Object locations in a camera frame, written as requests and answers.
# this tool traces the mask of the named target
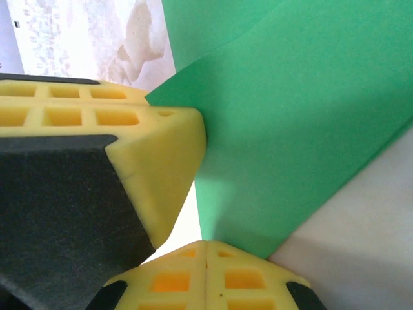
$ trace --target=green sheet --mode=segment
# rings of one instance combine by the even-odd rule
[[[203,238],[267,257],[408,128],[412,9],[284,1],[147,96],[204,116]]]
[[[163,0],[177,71],[252,28],[281,0]]]

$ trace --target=white surface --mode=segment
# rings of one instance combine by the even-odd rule
[[[0,0],[0,72],[23,73],[14,22],[10,19],[6,0]]]
[[[329,309],[413,309],[413,129],[271,257]]]
[[[160,0],[10,4],[13,18],[21,18],[16,36],[26,73],[107,78],[147,90],[174,73]],[[192,190],[151,259],[200,237]],[[270,259],[307,277],[329,309],[413,309],[413,130]]]

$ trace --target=green cardboard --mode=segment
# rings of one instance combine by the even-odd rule
[[[205,119],[203,238],[267,257],[410,126],[412,10],[285,1],[147,96]]]
[[[177,71],[253,27],[281,0],[163,0]]]

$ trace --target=black corner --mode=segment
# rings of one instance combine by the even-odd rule
[[[49,83],[68,83],[68,84],[84,84],[84,85],[100,85],[99,81],[93,79],[79,79],[74,77],[58,77],[58,76],[29,76],[27,74],[11,74],[0,73],[0,81],[29,81],[29,82],[49,82]]]
[[[311,288],[293,281],[286,286],[299,310],[327,310]]]
[[[125,281],[116,281],[102,287],[85,310],[115,310],[127,287]]]
[[[84,309],[154,252],[105,152],[116,140],[0,138],[0,285],[29,307]]]

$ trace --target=white wall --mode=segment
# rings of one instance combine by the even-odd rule
[[[0,0],[0,72],[24,73],[6,0]]]

